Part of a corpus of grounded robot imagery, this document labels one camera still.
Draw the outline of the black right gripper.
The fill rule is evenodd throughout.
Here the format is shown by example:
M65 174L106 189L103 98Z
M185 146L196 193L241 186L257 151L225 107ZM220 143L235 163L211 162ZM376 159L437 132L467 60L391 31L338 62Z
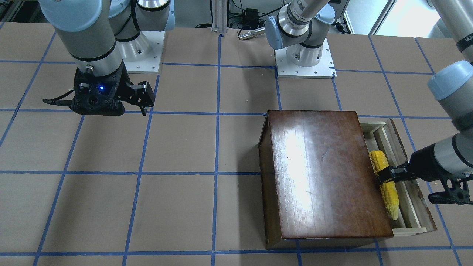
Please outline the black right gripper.
M96 67L88 62L85 71L76 70L74 92L70 109L81 115L121 116L125 112L125 101L138 106L146 116L146 108L155 106L155 94L149 82L133 85L124 62L101 77Z

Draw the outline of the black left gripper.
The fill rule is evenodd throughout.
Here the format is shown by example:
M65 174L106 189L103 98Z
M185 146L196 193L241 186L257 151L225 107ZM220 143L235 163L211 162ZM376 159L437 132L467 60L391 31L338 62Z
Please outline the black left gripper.
M468 182L472 180L472 143L435 143L412 153L403 166L378 172L379 184L421 179L440 181L443 191L428 196L433 204L472 204Z

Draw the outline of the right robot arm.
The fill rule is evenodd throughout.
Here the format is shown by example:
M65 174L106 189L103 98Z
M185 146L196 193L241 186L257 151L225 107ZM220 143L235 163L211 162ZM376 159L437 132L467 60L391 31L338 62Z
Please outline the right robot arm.
M173 0L41 0L45 18L76 63L73 88L43 102L80 115L121 116L124 102L155 105L151 85L130 80L127 65L149 60L160 64L158 43L147 33L175 26Z

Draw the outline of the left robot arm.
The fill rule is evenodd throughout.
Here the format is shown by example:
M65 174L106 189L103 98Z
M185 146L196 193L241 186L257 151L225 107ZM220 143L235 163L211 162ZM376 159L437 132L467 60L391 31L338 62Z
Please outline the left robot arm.
M408 162L382 167L380 184L421 179L440 181L443 191L428 199L433 204L472 204L468 182L472 180L472 1L433 0L432 4L450 31L464 59L434 74L428 88L452 120L458 133L412 153ZM311 67L334 19L326 0L293 0L265 22L265 34L274 50L302 48L294 63Z

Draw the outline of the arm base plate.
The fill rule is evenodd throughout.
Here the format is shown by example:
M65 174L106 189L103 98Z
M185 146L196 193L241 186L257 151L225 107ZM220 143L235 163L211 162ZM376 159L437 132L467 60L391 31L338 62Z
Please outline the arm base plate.
M278 76L282 78L334 79L337 77L328 40L318 48L301 44L275 50Z
M164 31L142 31L130 42L117 42L130 74L159 74L163 57Z

